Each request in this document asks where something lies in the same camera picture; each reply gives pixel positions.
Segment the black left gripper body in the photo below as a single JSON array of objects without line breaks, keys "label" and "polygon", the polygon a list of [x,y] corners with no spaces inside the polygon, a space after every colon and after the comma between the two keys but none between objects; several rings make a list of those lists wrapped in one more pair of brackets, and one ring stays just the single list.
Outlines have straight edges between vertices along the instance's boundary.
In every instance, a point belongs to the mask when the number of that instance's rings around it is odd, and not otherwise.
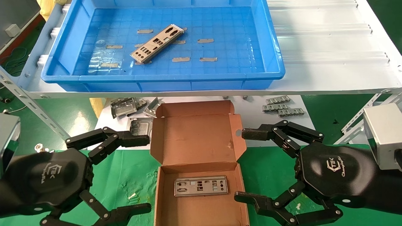
[{"label": "black left gripper body", "polygon": [[93,176],[92,163],[72,148],[16,156],[1,177],[1,217],[69,212],[82,202],[79,194],[89,190]]}]

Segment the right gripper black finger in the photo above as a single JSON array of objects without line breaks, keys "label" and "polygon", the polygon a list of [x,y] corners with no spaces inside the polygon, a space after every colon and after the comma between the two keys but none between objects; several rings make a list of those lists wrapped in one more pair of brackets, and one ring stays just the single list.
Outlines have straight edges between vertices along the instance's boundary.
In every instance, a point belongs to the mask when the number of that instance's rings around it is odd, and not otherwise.
[{"label": "right gripper black finger", "polygon": [[273,141],[291,158],[297,158],[301,147],[294,140],[305,143],[323,142],[324,134],[302,125],[282,120],[276,124],[261,124],[259,128],[245,128],[241,136],[244,140]]},{"label": "right gripper black finger", "polygon": [[306,184],[298,181],[276,199],[236,191],[234,200],[253,205],[258,215],[271,217],[282,226],[319,226],[336,222],[343,216],[343,212],[333,202],[324,199],[318,199],[319,204],[323,206],[322,210],[296,215],[290,213],[286,206],[305,191],[305,188]]}]

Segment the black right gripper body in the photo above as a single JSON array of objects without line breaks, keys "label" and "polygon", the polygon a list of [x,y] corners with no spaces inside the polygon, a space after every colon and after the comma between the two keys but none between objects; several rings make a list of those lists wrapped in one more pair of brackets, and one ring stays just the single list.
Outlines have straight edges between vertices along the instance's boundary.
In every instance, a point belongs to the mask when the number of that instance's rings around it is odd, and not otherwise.
[{"label": "black right gripper body", "polygon": [[401,171],[380,169],[368,149],[312,143],[300,150],[297,166],[316,203],[401,214]]}]

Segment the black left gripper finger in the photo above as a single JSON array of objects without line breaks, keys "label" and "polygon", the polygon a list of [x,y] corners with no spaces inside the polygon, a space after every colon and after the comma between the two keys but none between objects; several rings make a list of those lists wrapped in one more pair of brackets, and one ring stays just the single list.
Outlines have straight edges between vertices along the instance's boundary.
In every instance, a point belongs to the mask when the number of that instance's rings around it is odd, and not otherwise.
[{"label": "black left gripper finger", "polygon": [[150,144],[148,135],[133,135],[130,131],[115,131],[109,127],[92,130],[65,140],[67,148],[82,150],[98,146],[89,152],[88,159],[93,165],[99,164],[118,147],[142,147]]},{"label": "black left gripper finger", "polygon": [[[108,211],[88,190],[83,190],[79,194],[80,199],[84,201],[98,216],[99,219],[93,226],[126,226],[131,217],[149,213],[152,206],[149,203],[135,204],[123,207],[117,207]],[[62,210],[53,210],[44,217],[41,226],[76,226],[77,224],[60,220]]]}]

